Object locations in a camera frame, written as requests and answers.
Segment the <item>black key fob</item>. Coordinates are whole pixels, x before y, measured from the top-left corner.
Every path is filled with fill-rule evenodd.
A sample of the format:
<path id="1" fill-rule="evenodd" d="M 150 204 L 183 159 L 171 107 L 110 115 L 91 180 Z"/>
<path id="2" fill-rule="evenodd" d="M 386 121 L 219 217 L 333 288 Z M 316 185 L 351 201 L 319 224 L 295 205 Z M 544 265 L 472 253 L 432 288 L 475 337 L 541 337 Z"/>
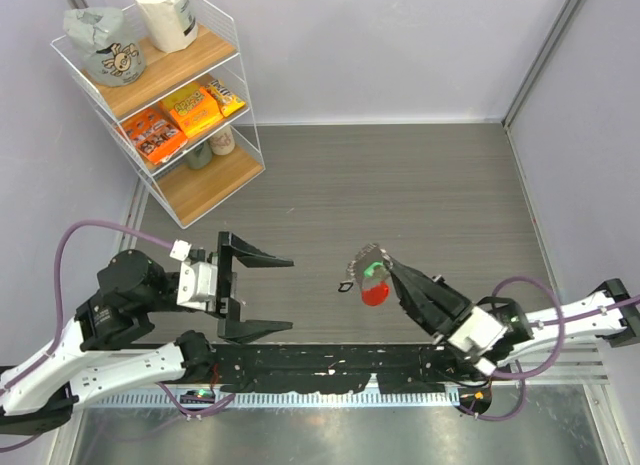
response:
<path id="1" fill-rule="evenodd" d="M 354 282 L 353 281 L 343 281 L 338 286 L 338 292 L 339 293 L 347 293 L 353 288 L 353 286 L 354 286 Z"/>

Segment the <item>green tagged key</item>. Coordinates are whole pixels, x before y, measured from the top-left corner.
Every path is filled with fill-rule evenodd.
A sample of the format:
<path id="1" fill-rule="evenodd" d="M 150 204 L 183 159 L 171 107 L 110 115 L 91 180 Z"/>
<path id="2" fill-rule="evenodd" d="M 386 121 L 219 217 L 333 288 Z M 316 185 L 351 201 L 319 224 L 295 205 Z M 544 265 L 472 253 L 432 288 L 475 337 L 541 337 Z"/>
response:
<path id="1" fill-rule="evenodd" d="M 376 275 L 377 271 L 383 267 L 384 264 L 382 262 L 373 262 L 364 270 L 363 275 L 367 278 L 372 278 Z"/>

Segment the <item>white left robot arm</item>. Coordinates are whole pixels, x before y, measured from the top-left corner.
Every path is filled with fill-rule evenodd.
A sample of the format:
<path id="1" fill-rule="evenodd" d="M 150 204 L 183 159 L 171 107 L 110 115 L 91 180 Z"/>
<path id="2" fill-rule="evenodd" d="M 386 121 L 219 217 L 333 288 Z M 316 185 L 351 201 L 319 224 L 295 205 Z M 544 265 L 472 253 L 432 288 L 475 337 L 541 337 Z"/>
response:
<path id="1" fill-rule="evenodd" d="M 98 289 L 54 338 L 20 365 L 1 371 L 1 432 L 37 436 L 66 424 L 74 411 L 148 383 L 207 380 L 216 358 L 200 332 L 182 333 L 158 348 L 114 364 L 105 358 L 151 333 L 153 313 L 203 313 L 218 321 L 219 337 L 244 345 L 291 329 L 289 322 L 240 318 L 233 263 L 284 268 L 276 257 L 230 232 L 212 253 L 176 240 L 167 246 L 180 264 L 165 271 L 139 250 L 126 250 L 97 274 Z"/>

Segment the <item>red handled crescent blade keychain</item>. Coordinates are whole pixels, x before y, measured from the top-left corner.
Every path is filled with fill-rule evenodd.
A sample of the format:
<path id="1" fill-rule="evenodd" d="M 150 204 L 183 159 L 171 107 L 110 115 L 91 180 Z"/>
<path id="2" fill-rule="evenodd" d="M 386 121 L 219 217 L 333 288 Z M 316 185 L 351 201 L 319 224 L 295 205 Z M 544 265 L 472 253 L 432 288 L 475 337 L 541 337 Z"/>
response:
<path id="1" fill-rule="evenodd" d="M 390 294 L 387 283 L 392 264 L 388 253 L 377 243 L 359 250 L 347 265 L 347 277 L 360 290 L 362 302 L 369 307 L 383 304 Z"/>

